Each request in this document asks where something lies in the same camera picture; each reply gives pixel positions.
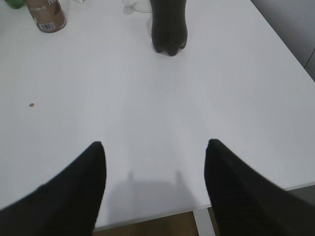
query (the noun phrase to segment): white table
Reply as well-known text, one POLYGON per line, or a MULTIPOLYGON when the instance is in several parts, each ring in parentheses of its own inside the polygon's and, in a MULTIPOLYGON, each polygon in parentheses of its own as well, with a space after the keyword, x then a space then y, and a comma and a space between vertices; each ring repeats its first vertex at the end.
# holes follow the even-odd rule
POLYGON ((189 0, 173 58, 119 0, 63 8, 66 27, 44 34, 0 2, 0 208, 97 140, 98 227, 208 206, 210 138, 283 188, 315 181, 315 84, 249 0, 189 0))

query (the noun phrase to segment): gray wall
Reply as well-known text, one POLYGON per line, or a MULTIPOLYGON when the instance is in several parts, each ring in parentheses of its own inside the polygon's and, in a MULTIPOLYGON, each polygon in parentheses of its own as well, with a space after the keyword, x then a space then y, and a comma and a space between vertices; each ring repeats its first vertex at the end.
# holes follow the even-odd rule
POLYGON ((315 49, 315 0, 252 2, 305 67, 315 49))

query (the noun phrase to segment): brown can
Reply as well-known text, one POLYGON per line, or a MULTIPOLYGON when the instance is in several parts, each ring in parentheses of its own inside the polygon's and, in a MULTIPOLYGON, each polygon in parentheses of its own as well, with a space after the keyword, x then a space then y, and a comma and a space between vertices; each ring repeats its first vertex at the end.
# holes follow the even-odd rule
POLYGON ((66 25, 58 0, 25 0, 25 3, 40 31, 53 33, 66 25))

